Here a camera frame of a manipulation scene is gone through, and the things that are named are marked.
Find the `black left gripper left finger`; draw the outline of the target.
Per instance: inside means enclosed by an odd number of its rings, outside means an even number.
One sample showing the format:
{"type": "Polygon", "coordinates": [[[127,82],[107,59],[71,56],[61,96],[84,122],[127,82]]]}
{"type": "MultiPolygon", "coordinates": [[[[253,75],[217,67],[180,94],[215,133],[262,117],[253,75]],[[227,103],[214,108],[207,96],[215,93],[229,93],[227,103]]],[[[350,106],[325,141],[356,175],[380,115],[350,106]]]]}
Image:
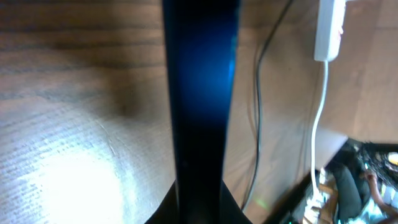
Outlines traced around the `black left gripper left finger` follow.
{"type": "Polygon", "coordinates": [[[175,182],[169,188],[157,210],[145,224],[178,224],[178,203],[175,182]]]}

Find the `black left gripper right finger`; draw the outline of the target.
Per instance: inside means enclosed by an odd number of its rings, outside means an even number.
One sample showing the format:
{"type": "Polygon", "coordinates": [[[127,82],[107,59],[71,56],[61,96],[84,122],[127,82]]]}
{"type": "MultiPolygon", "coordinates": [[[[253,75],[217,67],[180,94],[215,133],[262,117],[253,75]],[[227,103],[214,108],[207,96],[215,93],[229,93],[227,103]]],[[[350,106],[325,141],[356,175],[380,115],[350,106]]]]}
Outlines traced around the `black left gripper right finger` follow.
{"type": "Polygon", "coordinates": [[[245,216],[226,184],[221,184],[220,199],[220,223],[221,224],[252,224],[245,216]]]}

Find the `blue-screen Samsung smartphone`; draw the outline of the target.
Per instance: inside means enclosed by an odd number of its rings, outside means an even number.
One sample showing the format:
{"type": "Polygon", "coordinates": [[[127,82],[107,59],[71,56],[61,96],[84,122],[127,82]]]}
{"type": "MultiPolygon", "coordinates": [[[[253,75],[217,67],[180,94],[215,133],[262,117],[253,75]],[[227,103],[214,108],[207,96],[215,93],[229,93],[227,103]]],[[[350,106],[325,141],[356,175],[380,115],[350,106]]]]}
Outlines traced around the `blue-screen Samsung smartphone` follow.
{"type": "Polygon", "coordinates": [[[178,220],[219,223],[239,1],[164,0],[178,220]]]}

